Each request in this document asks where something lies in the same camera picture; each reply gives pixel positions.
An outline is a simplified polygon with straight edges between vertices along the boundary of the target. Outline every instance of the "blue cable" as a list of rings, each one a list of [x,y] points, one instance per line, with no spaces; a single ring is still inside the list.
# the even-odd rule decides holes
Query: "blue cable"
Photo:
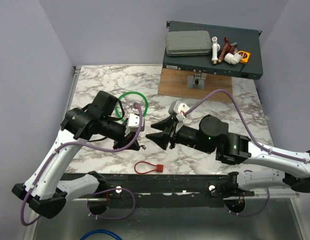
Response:
[[[80,240],[85,240],[87,237],[89,237],[92,234],[107,234],[109,236],[112,236],[116,240],[123,240],[121,237],[119,237],[114,232],[108,231],[108,230],[104,230],[104,229],[98,229],[98,230],[90,231],[90,232],[86,233],[85,235],[83,235]]]

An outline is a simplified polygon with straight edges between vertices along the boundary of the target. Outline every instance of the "gray wall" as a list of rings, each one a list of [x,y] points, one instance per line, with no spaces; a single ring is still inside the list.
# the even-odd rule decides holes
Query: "gray wall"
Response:
[[[262,30],[288,0],[40,0],[76,65],[162,63],[166,21]]]
[[[0,240],[22,239],[12,193],[56,136],[73,68],[37,0],[0,1]]]
[[[310,0],[290,0],[262,47],[257,81],[276,147],[310,149]],[[301,202],[310,224],[310,194]]]

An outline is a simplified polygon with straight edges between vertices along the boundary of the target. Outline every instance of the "marble table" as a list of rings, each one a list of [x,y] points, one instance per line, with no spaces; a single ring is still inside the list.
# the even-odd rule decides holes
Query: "marble table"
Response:
[[[95,65],[83,66],[76,86],[71,108],[82,108],[91,103],[98,91],[103,90],[117,97],[128,91],[138,91],[146,96],[149,108],[145,116],[146,127],[138,138],[140,145],[146,150],[126,150],[119,153],[105,153],[90,148],[82,148],[69,165],[68,173],[100,173],[132,174],[137,161],[146,160],[153,164],[164,164],[164,174],[227,174],[233,171],[250,169],[257,171],[265,167],[257,165],[226,165],[215,160],[211,155],[177,145],[175,149],[162,150],[156,144],[145,138],[148,133],[157,130],[150,128],[152,123],[168,116],[170,104],[177,99],[193,106],[198,100],[157,95],[161,66],[160,65]],[[233,96],[255,138],[272,145],[268,126],[258,99],[255,84],[251,79],[233,78]],[[125,111],[129,111],[134,101],[142,98],[137,95],[126,96],[122,103]],[[200,120],[207,114],[220,118],[229,123],[229,131],[248,135],[232,103],[206,101],[187,117],[186,124],[198,128]],[[113,141],[107,139],[94,142],[103,148],[112,148]],[[138,170],[149,170],[149,165],[140,164]]]

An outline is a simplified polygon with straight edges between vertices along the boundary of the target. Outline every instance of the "white plastic pipe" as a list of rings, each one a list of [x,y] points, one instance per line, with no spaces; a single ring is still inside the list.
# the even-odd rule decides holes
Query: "white plastic pipe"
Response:
[[[217,43],[217,37],[214,36],[211,40],[213,42],[213,58],[211,60],[213,61],[213,64],[217,64],[217,52],[220,50],[220,45]]]
[[[239,61],[241,60],[242,56],[238,53],[227,53],[224,60],[225,62],[229,63],[229,64],[237,64],[239,63]]]

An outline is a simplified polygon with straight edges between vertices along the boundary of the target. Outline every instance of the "green hose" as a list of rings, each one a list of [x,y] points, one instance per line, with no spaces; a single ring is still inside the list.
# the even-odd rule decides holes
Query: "green hose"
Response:
[[[120,97],[118,99],[120,100],[124,96],[129,95],[129,94],[136,94],[136,95],[141,96],[144,99],[144,101],[145,101],[145,110],[144,110],[144,113],[143,113],[143,117],[144,117],[146,115],[146,113],[147,113],[147,110],[148,110],[148,102],[147,102],[146,97],[144,95],[142,95],[140,92],[128,91],[128,92],[125,92],[124,94],[120,95]],[[117,117],[121,118],[120,113],[118,111],[118,105],[116,105],[116,107],[115,107],[115,112],[116,112]]]

